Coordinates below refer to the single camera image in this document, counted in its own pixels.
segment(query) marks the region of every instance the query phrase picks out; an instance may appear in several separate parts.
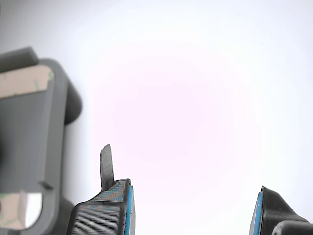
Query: black ribbed plastic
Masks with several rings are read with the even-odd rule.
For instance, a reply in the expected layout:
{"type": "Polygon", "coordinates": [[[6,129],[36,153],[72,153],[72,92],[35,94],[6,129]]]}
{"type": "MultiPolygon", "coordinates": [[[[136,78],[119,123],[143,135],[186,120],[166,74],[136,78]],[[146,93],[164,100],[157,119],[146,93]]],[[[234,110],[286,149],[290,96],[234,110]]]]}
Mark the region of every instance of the black ribbed plastic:
{"type": "Polygon", "coordinates": [[[124,235],[130,180],[74,207],[66,235],[124,235]]]}
{"type": "Polygon", "coordinates": [[[272,234],[275,226],[284,220],[296,220],[308,222],[298,216],[285,200],[275,191],[262,188],[262,226],[260,235],[272,234]]]}

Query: gray plastic bracket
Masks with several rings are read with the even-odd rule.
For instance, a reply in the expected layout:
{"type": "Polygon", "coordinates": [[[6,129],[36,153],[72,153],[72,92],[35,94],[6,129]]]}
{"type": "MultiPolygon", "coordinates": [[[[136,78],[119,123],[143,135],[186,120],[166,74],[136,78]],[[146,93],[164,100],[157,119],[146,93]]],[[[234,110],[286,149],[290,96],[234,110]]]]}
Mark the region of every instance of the gray plastic bracket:
{"type": "Polygon", "coordinates": [[[106,145],[100,153],[101,188],[106,191],[114,185],[111,146],[106,145]]]}
{"type": "Polygon", "coordinates": [[[63,133],[79,116],[81,99],[56,61],[38,60],[30,47],[0,55],[0,72],[35,65],[54,73],[47,91],[0,100],[0,190],[40,192],[42,211],[30,228],[0,228],[0,235],[63,235],[73,208],[61,195],[63,133]]]}

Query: blue edge strip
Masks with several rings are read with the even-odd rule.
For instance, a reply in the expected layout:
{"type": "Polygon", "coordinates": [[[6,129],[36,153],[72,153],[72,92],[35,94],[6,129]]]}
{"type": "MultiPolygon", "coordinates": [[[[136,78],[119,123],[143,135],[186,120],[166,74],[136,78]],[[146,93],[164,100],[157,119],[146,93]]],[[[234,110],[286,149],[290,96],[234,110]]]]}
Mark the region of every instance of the blue edge strip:
{"type": "Polygon", "coordinates": [[[125,235],[129,235],[131,227],[131,212],[133,206],[133,186],[129,186],[128,191],[128,203],[127,203],[127,212],[126,212],[126,225],[125,225],[125,235]]]}
{"type": "Polygon", "coordinates": [[[260,192],[259,197],[258,197],[257,208],[256,208],[255,225],[254,225],[253,235],[259,235],[260,231],[261,231],[262,201],[263,201],[263,192],[260,192]]]}

